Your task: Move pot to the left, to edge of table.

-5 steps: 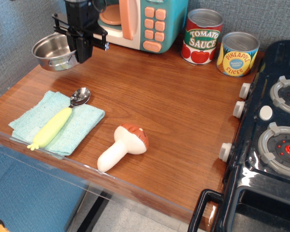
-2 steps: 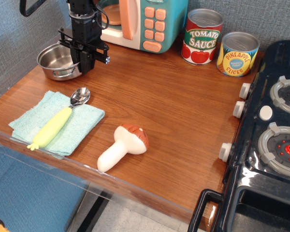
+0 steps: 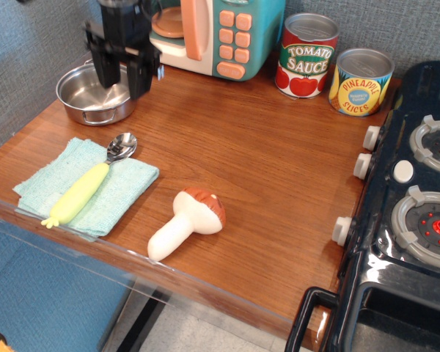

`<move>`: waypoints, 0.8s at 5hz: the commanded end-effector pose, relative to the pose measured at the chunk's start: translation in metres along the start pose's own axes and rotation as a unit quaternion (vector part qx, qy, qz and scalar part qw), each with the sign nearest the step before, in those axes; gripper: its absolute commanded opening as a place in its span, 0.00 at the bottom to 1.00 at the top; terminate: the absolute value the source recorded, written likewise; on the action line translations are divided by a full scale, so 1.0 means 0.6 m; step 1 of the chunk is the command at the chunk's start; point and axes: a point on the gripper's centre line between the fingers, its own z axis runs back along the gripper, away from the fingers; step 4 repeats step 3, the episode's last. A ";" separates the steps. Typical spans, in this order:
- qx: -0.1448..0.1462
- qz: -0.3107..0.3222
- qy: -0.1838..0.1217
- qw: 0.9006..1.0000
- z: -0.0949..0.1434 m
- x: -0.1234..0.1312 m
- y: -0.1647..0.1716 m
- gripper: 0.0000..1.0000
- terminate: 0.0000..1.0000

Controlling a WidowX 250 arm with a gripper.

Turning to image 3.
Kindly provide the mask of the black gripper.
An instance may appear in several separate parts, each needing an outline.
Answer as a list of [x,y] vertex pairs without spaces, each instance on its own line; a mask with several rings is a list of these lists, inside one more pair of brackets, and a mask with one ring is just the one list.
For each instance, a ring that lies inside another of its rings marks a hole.
[[160,1],[99,1],[101,23],[86,21],[86,44],[101,86],[120,82],[120,63],[126,64],[131,100],[150,91],[153,76],[162,78],[161,52],[150,42],[153,9]]

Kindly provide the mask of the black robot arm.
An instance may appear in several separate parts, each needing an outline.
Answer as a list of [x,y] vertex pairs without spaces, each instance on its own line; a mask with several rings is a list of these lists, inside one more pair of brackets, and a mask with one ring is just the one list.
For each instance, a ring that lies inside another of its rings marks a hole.
[[132,100],[150,91],[154,76],[161,78],[161,51],[150,41],[150,1],[99,1],[101,23],[84,22],[86,44],[100,84],[109,88],[120,82],[120,65],[128,77]]

